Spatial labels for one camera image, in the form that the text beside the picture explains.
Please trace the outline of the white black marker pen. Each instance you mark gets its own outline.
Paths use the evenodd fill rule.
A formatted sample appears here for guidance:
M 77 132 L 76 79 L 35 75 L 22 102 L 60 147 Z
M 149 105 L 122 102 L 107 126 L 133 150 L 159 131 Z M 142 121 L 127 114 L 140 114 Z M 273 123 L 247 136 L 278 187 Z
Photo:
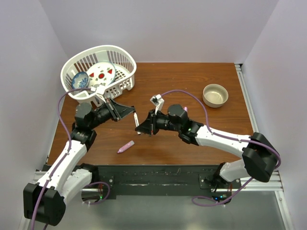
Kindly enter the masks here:
M 138 127 L 139 126 L 138 116 L 134 116 L 134 121 L 135 121 L 135 126 Z

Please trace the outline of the pink highlighter pen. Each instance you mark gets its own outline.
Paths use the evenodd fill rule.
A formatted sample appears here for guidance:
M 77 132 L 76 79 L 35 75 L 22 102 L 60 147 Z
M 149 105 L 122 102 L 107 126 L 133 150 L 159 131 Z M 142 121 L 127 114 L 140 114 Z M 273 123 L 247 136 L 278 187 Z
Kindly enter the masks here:
M 117 153 L 119 154 L 119 153 L 125 152 L 127 149 L 129 149 L 130 147 L 132 147 L 134 144 L 135 144 L 134 141 L 131 140 L 130 142 L 128 142 L 127 144 L 125 144 L 124 146 L 122 146 L 122 147 L 117 151 Z

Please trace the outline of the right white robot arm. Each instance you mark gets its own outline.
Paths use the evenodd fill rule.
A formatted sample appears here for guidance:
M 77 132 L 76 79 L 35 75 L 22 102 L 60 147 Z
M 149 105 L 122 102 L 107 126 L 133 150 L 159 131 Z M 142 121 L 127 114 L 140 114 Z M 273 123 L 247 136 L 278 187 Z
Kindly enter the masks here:
M 240 158 L 220 164 L 213 177 L 214 184 L 219 188 L 248 176 L 266 183 L 281 165 L 279 153 L 263 134 L 236 135 L 205 127 L 203 123 L 191 120 L 179 104 L 169 106 L 166 115 L 155 109 L 149 111 L 147 118 L 135 128 L 148 135 L 155 135 L 161 129 L 176 131 L 178 137 L 187 144 L 213 147 Z

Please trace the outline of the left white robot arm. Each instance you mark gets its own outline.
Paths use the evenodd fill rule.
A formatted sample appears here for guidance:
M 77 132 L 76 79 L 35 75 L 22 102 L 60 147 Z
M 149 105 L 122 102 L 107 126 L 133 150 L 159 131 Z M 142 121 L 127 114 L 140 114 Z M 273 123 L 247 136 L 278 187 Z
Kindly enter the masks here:
M 24 188 L 24 217 L 58 225 L 71 199 L 83 187 L 94 188 L 99 184 L 97 167 L 83 166 L 73 171 L 94 143 L 97 136 L 94 129 L 109 119 L 117 122 L 135 111 L 133 106 L 121 105 L 112 99 L 96 109 L 89 103 L 77 105 L 72 132 L 62 153 L 35 184 L 28 183 Z

